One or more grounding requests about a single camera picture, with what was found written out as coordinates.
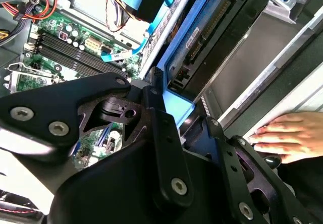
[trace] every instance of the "silver screw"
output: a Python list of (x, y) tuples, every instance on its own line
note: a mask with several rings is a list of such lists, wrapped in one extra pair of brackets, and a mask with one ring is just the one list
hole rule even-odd
[(35, 6), (34, 8), (38, 13), (41, 13), (43, 11), (41, 6)]
[(245, 146), (245, 145), (246, 145), (246, 142), (245, 142), (244, 140), (242, 140), (242, 139), (238, 139), (238, 142), (239, 142), (241, 145), (243, 145), (243, 146)]
[(54, 136), (65, 136), (70, 131), (69, 126), (64, 122), (52, 122), (48, 126), (49, 132)]
[(297, 217), (293, 218), (295, 224), (303, 224)]
[(157, 90), (155, 90), (154, 88), (152, 88), (150, 91), (151, 91), (153, 94), (158, 94)]
[(122, 84), (122, 85), (125, 85), (126, 83), (125, 83), (125, 81), (123, 81), (122, 79), (117, 79), (117, 82), (119, 83), (119, 84)]
[(10, 115), (13, 119), (25, 122), (34, 117), (34, 112), (27, 107), (19, 106), (10, 111)]
[(241, 213), (248, 219), (248, 220), (252, 220), (253, 219), (253, 213), (252, 210), (250, 209), (250, 207), (244, 203), (241, 202), (239, 204), (239, 209), (241, 211)]
[(216, 125), (216, 126), (218, 126), (218, 125), (219, 125), (219, 123), (218, 123), (216, 120), (212, 119), (211, 121), (212, 121), (212, 123), (213, 123), (214, 125)]
[(186, 184), (179, 178), (172, 179), (172, 188), (179, 195), (185, 195), (187, 193)]

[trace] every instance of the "black cloth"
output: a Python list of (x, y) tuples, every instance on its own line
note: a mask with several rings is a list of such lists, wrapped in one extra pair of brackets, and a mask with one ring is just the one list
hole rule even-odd
[(323, 222), (323, 157), (282, 164), (278, 175), (293, 187), (303, 206)]

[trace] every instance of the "red wire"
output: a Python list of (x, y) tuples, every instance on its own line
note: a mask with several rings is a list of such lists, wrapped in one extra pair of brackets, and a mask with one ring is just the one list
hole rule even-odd
[[(13, 7), (11, 4), (9, 3), (4, 3), (4, 4), (6, 5), (7, 9), (9, 8), (11, 10), (11, 12), (15, 12), (14, 14), (19, 12), (19, 10), (16, 7)], [(49, 0), (46, 0), (46, 7), (44, 11), (41, 14), (37, 15), (37, 17), (45, 15), (48, 12), (48, 9), (49, 9)]]
[[(25, 15), (23, 17), (23, 19), (34, 19), (34, 20), (44, 20), (44, 19), (47, 19), (48, 17), (50, 17), (54, 13), (54, 11), (55, 11), (55, 9), (57, 7), (57, 2), (58, 2), (58, 0), (54, 0), (53, 8), (52, 8), (51, 12), (48, 15), (46, 15), (44, 17), (41, 17), (41, 16), (45, 15), (48, 12), (48, 10), (49, 10), (49, 0), (46, 0), (46, 7), (45, 7), (44, 11), (41, 14), (39, 14), (37, 16)], [(18, 13), (18, 9), (15, 8), (15, 7), (13, 7), (12, 5), (10, 5), (8, 3), (2, 3), (2, 5), (4, 6), (4, 8), (9, 13), (11, 13), (11, 14)]]
[(10, 212), (10, 213), (19, 213), (19, 214), (27, 214), (27, 213), (33, 213), (35, 212), (34, 210), (9, 210), (9, 209), (2, 209), (0, 208), (0, 210), (5, 211), (5, 212)]

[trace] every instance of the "finger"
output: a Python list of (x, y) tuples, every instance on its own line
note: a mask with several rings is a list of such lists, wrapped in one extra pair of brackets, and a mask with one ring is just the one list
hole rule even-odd
[(300, 132), (304, 131), (305, 127), (301, 122), (280, 122), (270, 123), (268, 126), (259, 128), (256, 133), (263, 134), (268, 132)]
[(291, 163), (304, 158), (302, 155), (281, 155), (282, 163)]
[(302, 146), (296, 143), (259, 143), (254, 145), (254, 150), (258, 152), (269, 152), (275, 154), (304, 154)]
[(250, 143), (301, 143), (298, 132), (270, 132), (249, 137)]
[(290, 113), (290, 114), (286, 114), (286, 115), (282, 115), (280, 117), (277, 117), (276, 119), (271, 121), (270, 124), (277, 123), (277, 122), (301, 122), (303, 120), (304, 119), (303, 119), (302, 115), (300, 115), (300, 113)]

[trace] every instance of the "ram slot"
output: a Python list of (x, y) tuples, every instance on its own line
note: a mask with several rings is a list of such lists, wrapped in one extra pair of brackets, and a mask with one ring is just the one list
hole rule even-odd
[(71, 45), (68, 45), (65, 42), (59, 40), (58, 38), (55, 38), (54, 36), (46, 32), (42, 33), (41, 37), (38, 40), (38, 45), (45, 45), (51, 48), (52, 50), (57, 51), (58, 53), (62, 53), (73, 60), (77, 60), (80, 63), (87, 65), (91, 68), (100, 70), (103, 73), (115, 72), (122, 75), (123, 77), (128, 77), (127, 73), (122, 72), (121, 69), (118, 69), (117, 67), (111, 64), (104, 63), (97, 57), (92, 56), (85, 51), (81, 51)]
[(69, 69), (75, 70), (76, 72), (84, 76), (92, 76), (99, 74), (98, 71), (92, 70), (78, 62), (75, 62), (67, 57), (62, 56), (61, 54), (51, 50), (50, 48), (42, 47), (38, 49), (38, 53), (54, 62), (61, 64)]

